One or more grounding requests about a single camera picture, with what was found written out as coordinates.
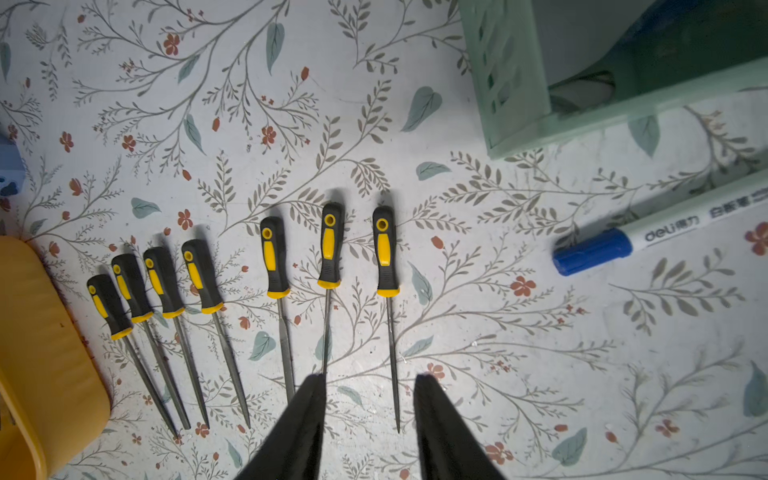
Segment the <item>floral tablecloth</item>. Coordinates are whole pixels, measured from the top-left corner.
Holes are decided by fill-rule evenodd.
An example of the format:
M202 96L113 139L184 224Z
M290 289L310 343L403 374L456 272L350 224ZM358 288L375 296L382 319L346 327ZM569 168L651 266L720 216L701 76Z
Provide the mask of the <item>floral tablecloth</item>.
M764 208L577 276L551 263L556 246L760 169L766 89L489 161L456 2L3 5L0 121L28 179L0 200L0 228L38 251L112 401L101 437L52 478L242 469L286 405L253 234L266 215L285 219L300 382L320 365L329 198L343 199L347 231L323 479L421 477L412 384L424 372L509 478L768 478ZM400 435L372 262L382 203L399 229ZM165 242L178 255L193 237L214 250L253 428L183 278L211 424L157 316L193 423L174 442L153 405L167 397L148 396L84 284L117 253Z

